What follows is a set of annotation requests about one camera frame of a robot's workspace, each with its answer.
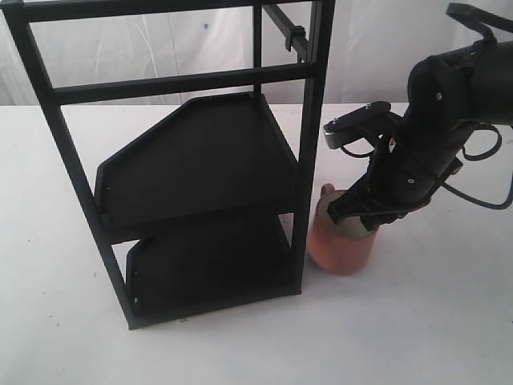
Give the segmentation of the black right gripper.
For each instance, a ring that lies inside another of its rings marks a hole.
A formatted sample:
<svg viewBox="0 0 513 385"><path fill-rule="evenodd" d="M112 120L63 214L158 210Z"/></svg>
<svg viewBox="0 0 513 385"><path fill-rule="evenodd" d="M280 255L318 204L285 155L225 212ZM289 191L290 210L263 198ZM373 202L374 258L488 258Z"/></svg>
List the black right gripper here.
<svg viewBox="0 0 513 385"><path fill-rule="evenodd" d="M416 64L404 115L381 120L366 174L327 208L335 225L359 217L370 232L427 205L460 166L458 153L478 127L472 78L476 54L434 55Z"/></svg>

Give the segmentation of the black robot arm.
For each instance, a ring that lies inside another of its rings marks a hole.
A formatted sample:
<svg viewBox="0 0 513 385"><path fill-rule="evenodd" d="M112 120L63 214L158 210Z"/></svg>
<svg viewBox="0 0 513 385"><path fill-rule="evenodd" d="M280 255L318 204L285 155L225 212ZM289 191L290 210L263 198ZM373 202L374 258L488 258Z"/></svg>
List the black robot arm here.
<svg viewBox="0 0 513 385"><path fill-rule="evenodd" d="M426 206L464 161L477 131L512 124L512 45L476 43L416 64L403 115L376 101L324 126L332 149L357 140L372 147L366 173L327 212L335 223L356 217L373 231Z"/></svg>

